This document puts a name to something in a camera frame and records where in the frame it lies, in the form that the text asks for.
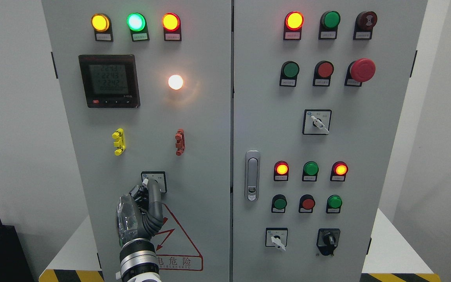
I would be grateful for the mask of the grey robotic left hand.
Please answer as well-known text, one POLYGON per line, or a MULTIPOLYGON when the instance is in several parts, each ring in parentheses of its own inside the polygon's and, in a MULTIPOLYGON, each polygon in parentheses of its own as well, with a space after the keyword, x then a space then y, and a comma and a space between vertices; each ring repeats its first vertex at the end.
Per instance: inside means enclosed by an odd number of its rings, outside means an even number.
POLYGON ((129 193, 120 197, 117 215, 119 245, 123 247, 134 239, 148 239, 155 236, 163 227, 161 190, 154 179, 144 179, 143 186, 135 186, 137 194, 148 192, 148 209, 139 207, 138 202, 129 193))

